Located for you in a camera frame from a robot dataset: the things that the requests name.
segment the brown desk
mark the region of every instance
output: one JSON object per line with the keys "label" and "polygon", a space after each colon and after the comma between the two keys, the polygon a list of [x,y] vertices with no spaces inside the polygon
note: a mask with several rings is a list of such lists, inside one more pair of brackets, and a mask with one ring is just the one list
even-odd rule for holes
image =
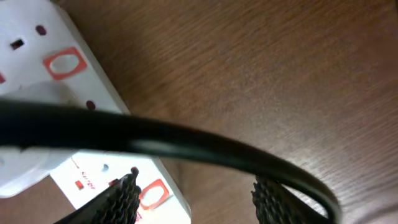
{"label": "brown desk", "polygon": [[[394,1],[62,6],[133,113],[239,139],[303,167],[336,192],[345,223],[373,213],[398,220]],[[257,222],[251,176],[181,167],[194,224]]]}

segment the power strip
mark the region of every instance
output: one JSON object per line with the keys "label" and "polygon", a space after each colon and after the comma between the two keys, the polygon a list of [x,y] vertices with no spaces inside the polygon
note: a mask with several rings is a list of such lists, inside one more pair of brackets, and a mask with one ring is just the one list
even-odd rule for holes
{"label": "power strip", "polygon": [[[71,97],[73,104],[88,110],[129,113],[75,25],[57,5],[47,0],[0,1],[0,21],[0,95],[46,101],[45,95],[58,90],[60,95]],[[65,89],[54,89],[57,85]],[[70,103],[61,98],[46,102]],[[32,150],[15,152],[13,166],[0,158],[0,170],[2,166],[18,170],[24,163],[18,158],[27,152]],[[78,151],[56,169],[43,169],[48,162],[43,160],[49,158],[43,157],[42,163],[32,165],[30,170],[50,173],[76,209],[102,192],[108,182],[137,167],[137,184],[143,190],[138,222],[191,223],[188,204],[158,158]],[[45,176],[41,173],[28,180],[22,177],[26,170],[14,174],[15,178],[7,180],[0,175],[0,195],[2,187],[12,180],[26,180],[20,189],[14,189],[18,193]]]}

